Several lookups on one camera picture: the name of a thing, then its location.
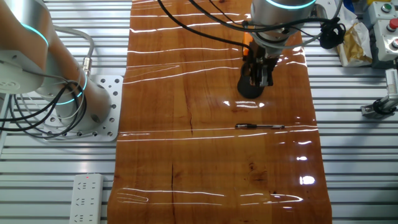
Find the power strip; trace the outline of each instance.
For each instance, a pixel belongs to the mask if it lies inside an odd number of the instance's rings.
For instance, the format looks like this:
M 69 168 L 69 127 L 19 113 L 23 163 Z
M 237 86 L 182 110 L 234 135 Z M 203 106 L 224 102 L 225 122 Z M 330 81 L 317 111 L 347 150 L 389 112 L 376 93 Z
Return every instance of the power strip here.
M 100 224 L 102 183 L 101 174 L 76 175 L 69 224 Z

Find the wood grain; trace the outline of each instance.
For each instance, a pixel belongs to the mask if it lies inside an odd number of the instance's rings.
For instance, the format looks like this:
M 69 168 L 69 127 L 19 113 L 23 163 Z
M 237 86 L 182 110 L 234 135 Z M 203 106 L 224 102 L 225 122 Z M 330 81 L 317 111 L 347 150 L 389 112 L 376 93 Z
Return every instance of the wood grain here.
M 163 2 L 201 32 L 243 39 L 187 1 Z M 249 13 L 250 1 L 217 4 L 237 21 Z M 303 49 L 283 52 L 274 86 L 255 100 L 236 89 L 241 65 L 240 47 L 178 28 L 156 1 L 133 1 L 109 224 L 331 223 Z

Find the metal mounting plate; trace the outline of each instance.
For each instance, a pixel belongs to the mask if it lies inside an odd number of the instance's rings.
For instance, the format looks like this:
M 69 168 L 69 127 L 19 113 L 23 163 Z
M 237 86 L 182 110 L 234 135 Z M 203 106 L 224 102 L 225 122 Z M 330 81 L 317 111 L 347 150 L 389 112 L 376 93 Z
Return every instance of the metal mounting plate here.
M 85 132 L 70 131 L 66 136 L 49 139 L 49 142 L 70 141 L 70 142 L 110 142 L 116 139 L 119 130 L 120 110 L 122 102 L 123 77 L 118 75 L 92 75 L 90 79 L 102 85 L 111 97 L 111 111 L 105 121 L 96 129 Z M 51 126 L 62 126 L 58 119 L 49 119 L 45 122 Z M 44 131 L 59 133 L 62 128 L 57 129 L 44 126 Z

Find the control box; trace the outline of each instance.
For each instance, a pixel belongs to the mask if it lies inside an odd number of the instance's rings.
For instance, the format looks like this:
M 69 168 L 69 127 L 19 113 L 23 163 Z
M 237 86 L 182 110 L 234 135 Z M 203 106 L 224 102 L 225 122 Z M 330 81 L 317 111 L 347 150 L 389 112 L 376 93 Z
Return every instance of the control box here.
M 397 13 L 391 2 L 373 2 L 363 15 L 363 23 L 368 29 L 372 29 L 377 21 L 393 18 L 397 18 Z
M 371 31 L 371 50 L 374 68 L 392 68 L 398 57 L 398 19 L 379 20 Z

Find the wooden surface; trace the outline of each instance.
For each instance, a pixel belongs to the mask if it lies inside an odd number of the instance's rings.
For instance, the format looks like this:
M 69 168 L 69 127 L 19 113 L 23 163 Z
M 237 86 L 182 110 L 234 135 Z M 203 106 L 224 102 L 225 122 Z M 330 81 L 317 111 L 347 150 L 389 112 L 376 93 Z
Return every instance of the wooden surface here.
M 243 39 L 188 1 L 164 4 L 195 29 Z M 217 4 L 237 21 L 249 13 L 250 1 Z M 241 65 L 240 47 L 178 28 L 156 1 L 133 2 L 109 224 L 331 223 L 303 50 L 284 51 L 255 100 L 236 89 Z

